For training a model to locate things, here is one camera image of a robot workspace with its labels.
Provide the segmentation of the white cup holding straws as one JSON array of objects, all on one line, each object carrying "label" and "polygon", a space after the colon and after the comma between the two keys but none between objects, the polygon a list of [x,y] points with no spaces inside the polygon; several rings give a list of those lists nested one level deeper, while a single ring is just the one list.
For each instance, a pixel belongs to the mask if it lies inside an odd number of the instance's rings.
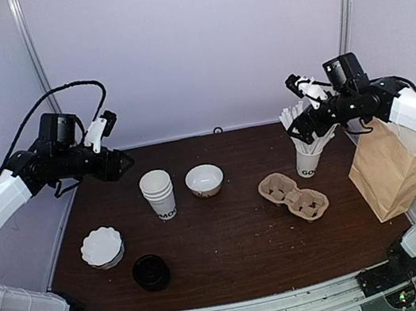
[{"label": "white cup holding straws", "polygon": [[312,178],[316,173],[321,152],[319,153],[304,153],[303,151],[296,151],[296,171],[302,178]]}]

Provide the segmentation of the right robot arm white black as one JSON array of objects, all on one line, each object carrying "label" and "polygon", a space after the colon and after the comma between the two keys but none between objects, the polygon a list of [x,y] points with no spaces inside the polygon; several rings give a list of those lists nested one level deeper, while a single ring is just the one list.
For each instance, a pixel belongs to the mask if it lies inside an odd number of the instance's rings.
[{"label": "right robot arm white black", "polygon": [[[311,144],[335,125],[372,118],[416,132],[416,86],[408,79],[386,76],[370,79],[355,54],[348,52],[323,64],[327,82],[290,75],[286,87],[310,106],[288,126],[291,138]],[[403,283],[416,263],[416,225],[388,250],[384,278]]]}]

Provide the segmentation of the stack of black lids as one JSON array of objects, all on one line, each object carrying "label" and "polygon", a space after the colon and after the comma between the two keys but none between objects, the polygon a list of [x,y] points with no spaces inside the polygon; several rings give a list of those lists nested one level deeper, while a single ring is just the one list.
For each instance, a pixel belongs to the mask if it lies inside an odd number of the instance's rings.
[{"label": "stack of black lids", "polygon": [[143,255],[132,268],[134,281],[146,291],[158,292],[167,288],[171,271],[158,255]]}]

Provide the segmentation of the white round ceramic bowl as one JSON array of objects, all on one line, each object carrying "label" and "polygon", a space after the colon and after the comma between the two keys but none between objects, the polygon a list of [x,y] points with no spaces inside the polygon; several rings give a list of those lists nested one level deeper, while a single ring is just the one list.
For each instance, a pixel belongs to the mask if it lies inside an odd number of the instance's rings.
[{"label": "white round ceramic bowl", "polygon": [[185,176],[185,183],[192,194],[198,198],[212,198],[221,190],[223,171],[213,164],[193,167]]}]

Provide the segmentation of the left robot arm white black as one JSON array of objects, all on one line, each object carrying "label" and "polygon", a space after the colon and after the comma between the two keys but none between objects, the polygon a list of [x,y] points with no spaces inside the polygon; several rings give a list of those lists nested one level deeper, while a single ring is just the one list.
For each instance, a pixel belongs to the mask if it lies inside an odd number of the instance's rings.
[{"label": "left robot arm white black", "polygon": [[[27,151],[8,155],[0,171],[0,230],[23,205],[45,186],[56,197],[64,194],[62,181],[81,183],[86,175],[103,182],[116,182],[134,160],[119,150],[103,147],[117,121],[106,110],[85,129],[80,142],[75,130],[82,126],[73,114],[44,113],[38,137]],[[0,284],[0,311],[86,311],[79,302],[52,292],[36,292]]]}]

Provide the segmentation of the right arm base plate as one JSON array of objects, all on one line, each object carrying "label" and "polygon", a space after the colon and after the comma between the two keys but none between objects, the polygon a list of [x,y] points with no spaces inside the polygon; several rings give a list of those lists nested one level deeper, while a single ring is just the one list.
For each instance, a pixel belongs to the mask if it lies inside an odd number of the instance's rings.
[{"label": "right arm base plate", "polygon": [[409,282],[414,276],[416,276],[416,259],[408,255],[393,255],[379,266],[362,270],[356,276],[356,280],[365,297],[369,298],[404,282]]}]

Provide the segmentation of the stack of white paper cups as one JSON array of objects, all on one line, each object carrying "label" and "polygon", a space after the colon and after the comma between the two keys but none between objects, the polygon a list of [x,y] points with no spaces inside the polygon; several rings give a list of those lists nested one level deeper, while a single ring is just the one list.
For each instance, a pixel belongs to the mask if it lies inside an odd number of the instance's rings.
[{"label": "stack of white paper cups", "polygon": [[178,210],[174,188],[167,171],[148,171],[141,177],[139,187],[159,219],[169,221],[176,216]]}]

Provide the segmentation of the bundle of white wrapped straws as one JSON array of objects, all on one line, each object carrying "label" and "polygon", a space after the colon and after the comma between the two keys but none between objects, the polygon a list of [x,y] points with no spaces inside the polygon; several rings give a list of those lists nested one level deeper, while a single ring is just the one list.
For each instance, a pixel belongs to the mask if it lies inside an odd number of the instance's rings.
[{"label": "bundle of white wrapped straws", "polygon": [[294,145],[298,151],[305,155],[317,155],[323,151],[323,148],[335,136],[336,125],[333,125],[325,135],[318,136],[316,132],[312,132],[312,142],[307,143],[302,140],[306,131],[305,120],[299,120],[299,116],[304,111],[303,101],[299,101],[293,106],[284,107],[279,119],[285,128],[285,131],[290,133],[290,138],[294,141]]}]

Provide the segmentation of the brown pulp cup carrier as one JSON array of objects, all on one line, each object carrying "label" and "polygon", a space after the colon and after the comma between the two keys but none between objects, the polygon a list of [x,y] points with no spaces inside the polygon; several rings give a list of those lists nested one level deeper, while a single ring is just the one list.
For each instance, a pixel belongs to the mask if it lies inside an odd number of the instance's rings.
[{"label": "brown pulp cup carrier", "polygon": [[268,175],[259,183],[257,190],[269,202],[285,205],[293,215],[310,223],[321,218],[329,208],[325,194],[312,189],[299,189],[296,181],[281,173]]}]

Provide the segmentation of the white scalloped ceramic dish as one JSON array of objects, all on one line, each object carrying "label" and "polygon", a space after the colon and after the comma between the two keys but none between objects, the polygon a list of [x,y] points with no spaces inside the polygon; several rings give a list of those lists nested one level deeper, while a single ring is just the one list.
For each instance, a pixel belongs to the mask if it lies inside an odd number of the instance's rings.
[{"label": "white scalloped ceramic dish", "polygon": [[80,251],[87,266],[104,271],[118,265],[125,254],[121,233],[103,226],[84,238]]}]

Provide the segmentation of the left aluminium corner post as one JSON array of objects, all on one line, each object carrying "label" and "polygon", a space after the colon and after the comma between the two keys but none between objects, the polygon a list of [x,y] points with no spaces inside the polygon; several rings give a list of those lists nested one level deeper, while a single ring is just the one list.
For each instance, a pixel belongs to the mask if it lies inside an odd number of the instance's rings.
[{"label": "left aluminium corner post", "polygon": [[40,54],[38,54],[36,45],[34,44],[33,36],[29,30],[29,24],[23,13],[20,0],[6,0],[14,23],[17,26],[20,37],[24,43],[25,50],[29,55],[33,69],[36,72],[37,81],[40,84],[44,93],[49,92],[52,87],[48,80],[46,71],[44,70],[43,63],[41,62]]}]

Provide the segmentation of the brown paper bag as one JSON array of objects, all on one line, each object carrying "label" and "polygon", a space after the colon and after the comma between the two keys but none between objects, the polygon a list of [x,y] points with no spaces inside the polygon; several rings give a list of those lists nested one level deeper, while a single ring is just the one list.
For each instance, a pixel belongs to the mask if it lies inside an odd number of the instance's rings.
[{"label": "brown paper bag", "polygon": [[416,197],[416,132],[377,118],[368,126],[372,132],[359,136],[349,178],[385,223]]}]

